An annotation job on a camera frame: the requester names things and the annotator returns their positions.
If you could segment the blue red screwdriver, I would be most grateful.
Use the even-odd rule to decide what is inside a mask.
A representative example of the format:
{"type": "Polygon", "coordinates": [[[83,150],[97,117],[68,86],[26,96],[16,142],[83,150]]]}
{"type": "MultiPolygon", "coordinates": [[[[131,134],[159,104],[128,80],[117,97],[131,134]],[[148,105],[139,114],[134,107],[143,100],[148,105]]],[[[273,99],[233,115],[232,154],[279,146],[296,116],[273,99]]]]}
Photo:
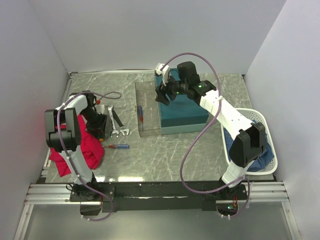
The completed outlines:
{"type": "Polygon", "coordinates": [[[112,144],[112,145],[104,146],[104,148],[108,148],[108,149],[129,149],[130,146],[128,144],[112,144]]]}
{"type": "Polygon", "coordinates": [[[137,112],[138,112],[138,117],[139,117],[139,121],[141,124],[141,129],[143,130],[143,121],[144,121],[144,117],[143,117],[143,109],[141,105],[137,106],[137,112]]]}

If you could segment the teal tool box with drawer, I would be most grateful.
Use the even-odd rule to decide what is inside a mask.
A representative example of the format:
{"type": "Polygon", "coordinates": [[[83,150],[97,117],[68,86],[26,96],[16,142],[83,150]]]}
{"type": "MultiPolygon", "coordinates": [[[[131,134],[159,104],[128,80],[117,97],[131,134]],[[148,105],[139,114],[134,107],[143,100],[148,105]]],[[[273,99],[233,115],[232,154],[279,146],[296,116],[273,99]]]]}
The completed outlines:
{"type": "Polygon", "coordinates": [[[137,115],[140,137],[200,132],[206,126],[209,114],[186,95],[177,95],[168,106],[157,102],[155,88],[161,77],[135,83],[136,106],[142,106],[143,129],[137,115]]]}

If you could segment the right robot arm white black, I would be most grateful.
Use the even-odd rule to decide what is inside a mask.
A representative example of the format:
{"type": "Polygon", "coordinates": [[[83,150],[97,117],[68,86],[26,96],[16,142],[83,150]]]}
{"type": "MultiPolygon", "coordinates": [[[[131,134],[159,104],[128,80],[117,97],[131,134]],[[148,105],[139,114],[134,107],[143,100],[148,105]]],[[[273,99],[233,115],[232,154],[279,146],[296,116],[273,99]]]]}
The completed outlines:
{"type": "Polygon", "coordinates": [[[219,94],[218,88],[210,81],[202,81],[193,62],[180,63],[177,71],[179,80],[171,76],[169,66],[157,64],[154,73],[162,78],[162,82],[155,89],[155,100],[167,106],[177,95],[186,95],[212,114],[227,130],[233,140],[229,150],[230,163],[221,177],[223,184],[218,189],[222,198],[231,199],[248,168],[265,150],[265,126],[243,116],[219,94]]]}

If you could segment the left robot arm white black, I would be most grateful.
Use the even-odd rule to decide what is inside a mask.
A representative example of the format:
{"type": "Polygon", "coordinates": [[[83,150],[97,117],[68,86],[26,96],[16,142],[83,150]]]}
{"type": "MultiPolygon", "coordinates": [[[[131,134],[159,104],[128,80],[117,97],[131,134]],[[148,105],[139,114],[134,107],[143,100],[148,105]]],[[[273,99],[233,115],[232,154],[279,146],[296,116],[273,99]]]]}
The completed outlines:
{"type": "Polygon", "coordinates": [[[73,192],[94,201],[101,192],[92,170],[81,151],[82,134],[78,116],[86,120],[88,133],[97,141],[105,139],[108,116],[95,109],[97,97],[92,91],[73,93],[61,106],[44,112],[46,144],[54,149],[71,171],[73,192]]]}

